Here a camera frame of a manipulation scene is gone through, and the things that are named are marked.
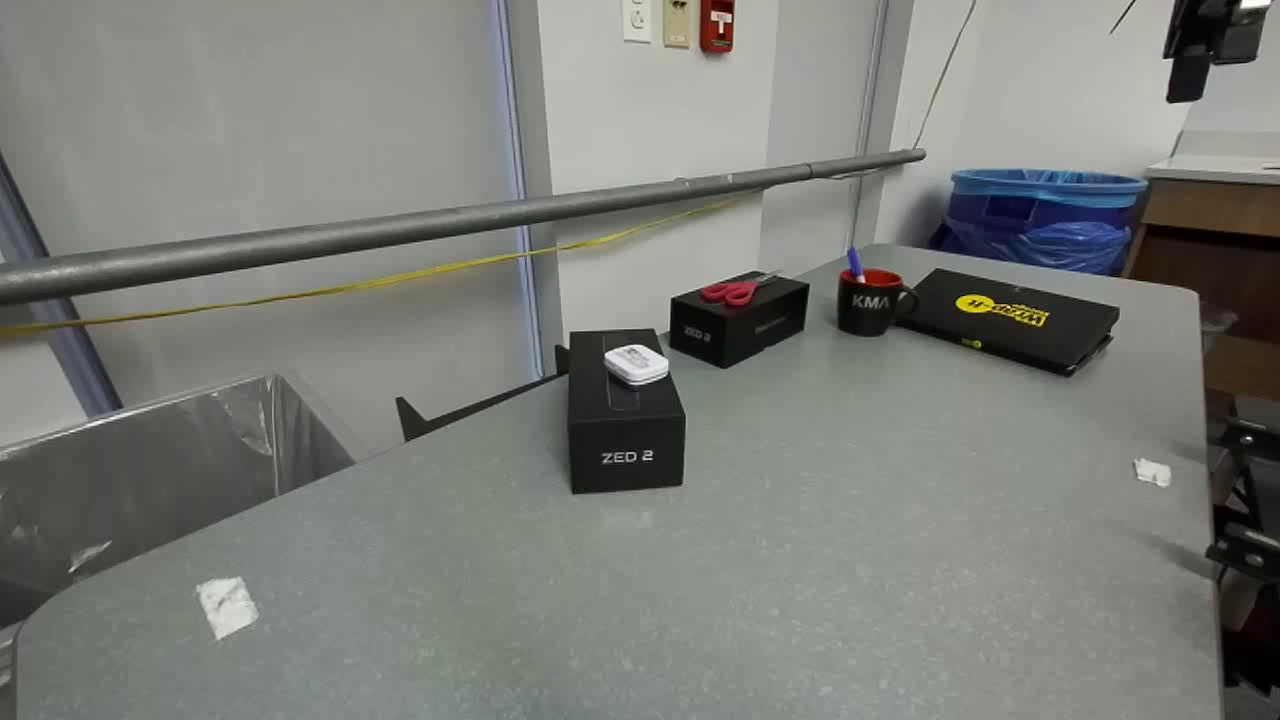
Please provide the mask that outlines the small white device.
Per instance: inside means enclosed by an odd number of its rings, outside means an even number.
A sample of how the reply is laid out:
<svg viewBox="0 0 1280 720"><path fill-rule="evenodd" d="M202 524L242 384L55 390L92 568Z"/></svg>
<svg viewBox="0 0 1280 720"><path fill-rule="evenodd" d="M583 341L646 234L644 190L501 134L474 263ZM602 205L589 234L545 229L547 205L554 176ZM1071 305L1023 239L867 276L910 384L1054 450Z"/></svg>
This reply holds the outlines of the small white device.
<svg viewBox="0 0 1280 720"><path fill-rule="evenodd" d="M658 384L671 374L671 366L646 345L606 349L602 369L626 390Z"/></svg>

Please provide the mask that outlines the black ZED box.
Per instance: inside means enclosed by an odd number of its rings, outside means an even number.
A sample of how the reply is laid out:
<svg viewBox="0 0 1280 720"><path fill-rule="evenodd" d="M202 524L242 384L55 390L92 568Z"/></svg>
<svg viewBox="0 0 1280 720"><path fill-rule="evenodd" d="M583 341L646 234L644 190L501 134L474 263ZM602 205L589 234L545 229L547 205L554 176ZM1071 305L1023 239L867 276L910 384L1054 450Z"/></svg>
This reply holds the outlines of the black ZED box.
<svg viewBox="0 0 1280 720"><path fill-rule="evenodd" d="M602 352L620 345L646 345L665 358L653 330L568 335L568 485L575 494L680 488L683 403L676 379L668 374L658 384L626 390L602 369Z"/></svg>

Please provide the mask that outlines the black box with scissors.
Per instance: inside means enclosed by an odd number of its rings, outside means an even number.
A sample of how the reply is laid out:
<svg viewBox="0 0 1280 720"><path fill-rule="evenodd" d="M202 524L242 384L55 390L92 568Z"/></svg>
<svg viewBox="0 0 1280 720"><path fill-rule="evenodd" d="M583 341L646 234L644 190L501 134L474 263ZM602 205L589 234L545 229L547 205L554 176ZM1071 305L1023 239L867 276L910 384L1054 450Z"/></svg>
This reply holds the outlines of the black box with scissors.
<svg viewBox="0 0 1280 720"><path fill-rule="evenodd" d="M732 369L786 335L802 331L806 286L777 273L767 276L748 307L709 305L698 290L671 299L668 345L714 369Z"/></svg>

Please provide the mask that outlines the red scissors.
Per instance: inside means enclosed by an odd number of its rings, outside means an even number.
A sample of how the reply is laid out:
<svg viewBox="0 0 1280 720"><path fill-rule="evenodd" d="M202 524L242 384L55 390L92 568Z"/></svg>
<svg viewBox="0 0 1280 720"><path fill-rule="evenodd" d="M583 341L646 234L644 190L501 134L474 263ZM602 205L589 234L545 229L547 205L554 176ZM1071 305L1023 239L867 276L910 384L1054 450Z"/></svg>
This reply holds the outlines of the red scissors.
<svg viewBox="0 0 1280 720"><path fill-rule="evenodd" d="M767 276L734 276L734 279L698 290L698 296L709 305L748 307L765 286L767 286Z"/></svg>

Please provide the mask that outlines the black mug red inside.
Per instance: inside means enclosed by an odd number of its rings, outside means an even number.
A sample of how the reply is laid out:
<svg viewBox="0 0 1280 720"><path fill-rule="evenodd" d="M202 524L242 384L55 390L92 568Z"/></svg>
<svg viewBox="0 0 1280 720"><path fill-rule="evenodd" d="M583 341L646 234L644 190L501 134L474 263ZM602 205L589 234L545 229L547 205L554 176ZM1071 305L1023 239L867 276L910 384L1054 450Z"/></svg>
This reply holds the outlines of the black mug red inside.
<svg viewBox="0 0 1280 720"><path fill-rule="evenodd" d="M910 290L883 268L844 273L835 324L852 335L883 335L910 307Z"/></svg>

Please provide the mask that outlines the red fire alarm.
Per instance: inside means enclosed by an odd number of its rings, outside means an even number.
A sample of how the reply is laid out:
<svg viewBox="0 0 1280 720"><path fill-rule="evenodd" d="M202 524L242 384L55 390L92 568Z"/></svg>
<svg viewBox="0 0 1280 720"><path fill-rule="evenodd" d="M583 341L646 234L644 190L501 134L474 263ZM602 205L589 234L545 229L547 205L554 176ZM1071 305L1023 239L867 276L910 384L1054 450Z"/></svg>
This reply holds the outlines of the red fire alarm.
<svg viewBox="0 0 1280 720"><path fill-rule="evenodd" d="M723 55L734 32L734 0L698 0L698 51Z"/></svg>

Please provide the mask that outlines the black folder yellow logo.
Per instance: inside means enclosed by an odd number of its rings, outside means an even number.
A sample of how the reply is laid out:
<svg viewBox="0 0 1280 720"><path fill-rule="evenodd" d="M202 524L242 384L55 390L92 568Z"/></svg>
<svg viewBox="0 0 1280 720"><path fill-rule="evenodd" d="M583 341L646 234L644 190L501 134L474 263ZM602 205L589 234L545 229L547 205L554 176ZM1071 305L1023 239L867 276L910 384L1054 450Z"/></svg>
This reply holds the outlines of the black folder yellow logo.
<svg viewBox="0 0 1280 720"><path fill-rule="evenodd" d="M936 268L907 291L900 324L972 352L1074 375L1111 341L1120 307Z"/></svg>

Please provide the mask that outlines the blue lined trash bin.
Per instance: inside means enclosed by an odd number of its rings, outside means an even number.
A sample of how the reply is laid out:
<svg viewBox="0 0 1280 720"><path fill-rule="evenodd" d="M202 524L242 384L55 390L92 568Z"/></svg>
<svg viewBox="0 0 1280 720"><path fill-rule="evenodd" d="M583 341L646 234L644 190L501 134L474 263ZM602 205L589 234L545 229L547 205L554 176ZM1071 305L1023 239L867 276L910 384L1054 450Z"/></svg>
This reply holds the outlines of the blue lined trash bin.
<svg viewBox="0 0 1280 720"><path fill-rule="evenodd" d="M958 169L932 234L941 254L1114 276L1140 176L1081 169Z"/></svg>

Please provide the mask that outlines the small white tape piece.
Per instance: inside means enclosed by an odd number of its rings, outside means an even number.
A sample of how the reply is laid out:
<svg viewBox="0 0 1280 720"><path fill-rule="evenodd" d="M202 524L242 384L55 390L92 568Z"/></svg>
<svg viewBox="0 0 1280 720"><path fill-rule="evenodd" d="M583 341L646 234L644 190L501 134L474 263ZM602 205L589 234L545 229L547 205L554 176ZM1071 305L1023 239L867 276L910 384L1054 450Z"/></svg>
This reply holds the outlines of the small white tape piece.
<svg viewBox="0 0 1280 720"><path fill-rule="evenodd" d="M1157 462L1136 462L1136 481L1143 481L1152 488L1170 488L1170 469L1157 465Z"/></svg>

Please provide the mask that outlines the grey plastic bin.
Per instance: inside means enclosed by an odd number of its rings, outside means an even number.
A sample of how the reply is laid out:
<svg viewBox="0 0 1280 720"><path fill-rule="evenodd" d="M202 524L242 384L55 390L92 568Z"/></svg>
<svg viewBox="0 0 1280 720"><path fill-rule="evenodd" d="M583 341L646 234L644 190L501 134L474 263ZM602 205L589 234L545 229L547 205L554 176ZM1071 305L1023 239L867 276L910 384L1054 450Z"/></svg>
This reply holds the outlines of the grey plastic bin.
<svg viewBox="0 0 1280 720"><path fill-rule="evenodd" d="M0 626L347 465L347 450L282 375L10 446L0 454Z"/></svg>

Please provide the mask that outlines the wooden cabinet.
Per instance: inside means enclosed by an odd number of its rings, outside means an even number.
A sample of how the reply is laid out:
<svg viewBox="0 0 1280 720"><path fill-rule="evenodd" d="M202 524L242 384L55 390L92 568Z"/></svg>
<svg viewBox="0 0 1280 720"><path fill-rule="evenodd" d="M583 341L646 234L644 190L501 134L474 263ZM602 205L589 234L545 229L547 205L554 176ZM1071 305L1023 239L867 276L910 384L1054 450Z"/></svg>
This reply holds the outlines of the wooden cabinet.
<svg viewBox="0 0 1280 720"><path fill-rule="evenodd" d="M1217 395L1280 399L1280 180L1152 169L1123 273L1200 296Z"/></svg>

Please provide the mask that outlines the white wall switch plate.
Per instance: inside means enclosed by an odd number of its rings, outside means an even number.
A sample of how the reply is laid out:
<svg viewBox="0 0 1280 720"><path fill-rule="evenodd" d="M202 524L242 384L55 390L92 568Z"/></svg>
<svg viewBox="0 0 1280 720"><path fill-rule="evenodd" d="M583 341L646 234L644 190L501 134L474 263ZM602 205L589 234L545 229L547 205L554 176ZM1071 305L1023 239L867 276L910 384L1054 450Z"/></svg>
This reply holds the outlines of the white wall switch plate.
<svg viewBox="0 0 1280 720"><path fill-rule="evenodd" d="M623 0L623 46L653 46L655 9L653 0Z"/></svg>

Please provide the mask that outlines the grey metal rail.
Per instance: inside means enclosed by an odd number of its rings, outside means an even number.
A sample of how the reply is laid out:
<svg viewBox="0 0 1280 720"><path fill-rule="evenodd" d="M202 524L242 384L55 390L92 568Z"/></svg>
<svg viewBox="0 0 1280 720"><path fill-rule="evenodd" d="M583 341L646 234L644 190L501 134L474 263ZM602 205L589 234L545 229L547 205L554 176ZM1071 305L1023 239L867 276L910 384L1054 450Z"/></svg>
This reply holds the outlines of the grey metal rail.
<svg viewBox="0 0 1280 720"><path fill-rule="evenodd" d="M589 194L561 194L561 197L532 197L532 200L461 205L461 208L395 211L395 216L373 216L373 222L299 226L299 229L232 234L232 236L202 236L202 239L163 239L149 247L52 255L52 260L3 263L0 299L34 305L34 299L60 299L60 296L83 296L83 291L117 291L117 290L196 279L196 276L218 276L218 273L242 273L242 268L296 263L296 260L327 260L327 255L381 254L381 247L429 243L429 239L473 236L473 234L501 234L520 226L583 222L583 216L635 211L655 205L767 194L780 183L858 176L858 173L905 169L918 162L925 162L925 147L891 147L872 157L676 176L655 183L589 190Z"/></svg>

